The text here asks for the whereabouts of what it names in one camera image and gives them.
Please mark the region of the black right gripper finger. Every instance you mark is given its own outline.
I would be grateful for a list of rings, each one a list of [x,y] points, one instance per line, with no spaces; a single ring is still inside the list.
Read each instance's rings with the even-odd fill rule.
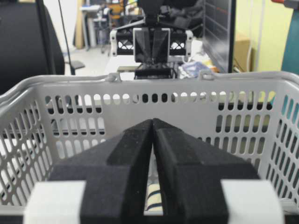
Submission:
[[[283,224],[272,184],[244,159],[153,119],[168,213],[185,224]]]
[[[152,120],[56,163],[38,182],[25,224],[132,224],[142,220],[152,149]]]

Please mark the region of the right gripper opposite black finger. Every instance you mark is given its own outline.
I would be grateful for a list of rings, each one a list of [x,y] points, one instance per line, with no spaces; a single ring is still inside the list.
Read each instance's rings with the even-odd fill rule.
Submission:
[[[133,29],[134,57],[139,63],[151,63],[150,32],[148,28]]]
[[[166,63],[169,56],[170,29],[155,29],[151,57],[153,63]]]

